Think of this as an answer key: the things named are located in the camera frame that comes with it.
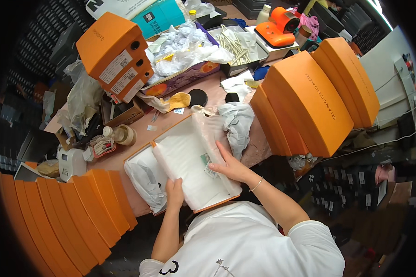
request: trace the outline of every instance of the red tool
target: red tool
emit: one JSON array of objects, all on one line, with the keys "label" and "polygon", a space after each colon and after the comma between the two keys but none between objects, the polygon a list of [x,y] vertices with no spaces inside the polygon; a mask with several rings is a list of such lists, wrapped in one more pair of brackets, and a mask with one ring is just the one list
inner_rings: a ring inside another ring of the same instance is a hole
[{"label": "red tool", "polygon": [[256,26],[254,31],[272,48],[283,48],[294,43],[294,30],[300,19],[282,7],[275,8],[271,18],[276,21],[263,22]]}]

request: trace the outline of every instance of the person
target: person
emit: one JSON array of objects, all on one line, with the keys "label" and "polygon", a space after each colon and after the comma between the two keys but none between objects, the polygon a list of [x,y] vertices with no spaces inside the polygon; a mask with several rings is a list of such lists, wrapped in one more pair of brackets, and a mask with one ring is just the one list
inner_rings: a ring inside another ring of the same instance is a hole
[{"label": "person", "polygon": [[216,144],[226,166],[209,168],[247,184],[263,207],[227,202],[204,211],[191,222],[179,248],[182,179],[168,180],[168,206],[140,276],[342,276],[345,261],[329,228],[310,220],[293,199]]},{"label": "person", "polygon": [[311,0],[302,13],[308,15],[311,8],[315,5],[316,2],[321,4],[325,8],[331,8],[336,12],[340,11],[344,6],[344,2],[342,0]]}]

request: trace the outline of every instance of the qr code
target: qr code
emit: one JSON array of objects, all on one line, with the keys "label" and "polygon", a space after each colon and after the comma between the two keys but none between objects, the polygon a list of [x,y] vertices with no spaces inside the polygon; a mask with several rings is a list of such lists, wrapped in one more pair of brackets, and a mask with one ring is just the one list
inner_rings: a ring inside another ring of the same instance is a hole
[{"label": "qr code", "polygon": [[128,63],[129,63],[128,60],[126,58],[124,58],[123,61],[120,62],[120,65],[122,67],[125,67]]}]

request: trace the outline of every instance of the purple box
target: purple box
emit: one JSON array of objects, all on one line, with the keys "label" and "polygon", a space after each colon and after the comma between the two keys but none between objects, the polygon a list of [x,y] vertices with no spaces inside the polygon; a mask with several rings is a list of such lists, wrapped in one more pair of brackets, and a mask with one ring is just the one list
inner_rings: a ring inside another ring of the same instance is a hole
[{"label": "purple box", "polygon": [[[208,40],[213,45],[219,45],[216,40],[202,27],[202,25],[196,22],[196,26],[198,29],[201,29],[205,34],[207,34]],[[178,74],[177,76],[172,77],[171,79],[164,80],[155,85],[146,86],[142,88],[140,92],[145,95],[162,97],[181,88],[182,86],[188,85],[195,80],[199,80],[202,77],[217,72],[219,69],[220,64],[218,63],[212,63],[210,61],[200,62],[198,64],[194,64],[189,69]]]}]

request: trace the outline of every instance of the necklace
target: necklace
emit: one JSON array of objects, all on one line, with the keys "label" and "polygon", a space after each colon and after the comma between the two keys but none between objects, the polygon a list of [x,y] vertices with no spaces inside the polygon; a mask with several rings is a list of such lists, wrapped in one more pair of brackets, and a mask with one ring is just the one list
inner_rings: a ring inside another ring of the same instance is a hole
[{"label": "necklace", "polygon": [[231,275],[231,276],[235,277],[235,276],[234,276],[234,274],[232,274],[232,273],[228,270],[228,266],[227,266],[227,267],[225,267],[225,266],[223,266],[223,265],[222,265],[222,263],[223,263],[223,260],[222,260],[222,259],[217,260],[217,262],[216,262],[216,263],[217,263],[217,264],[219,264],[219,267],[217,268],[216,273],[214,274],[214,276],[213,276],[213,277],[216,277],[216,274],[217,274],[217,272],[219,271],[219,269],[220,269],[220,268],[225,269],[225,270],[228,272],[228,274],[229,274],[229,275]]}]

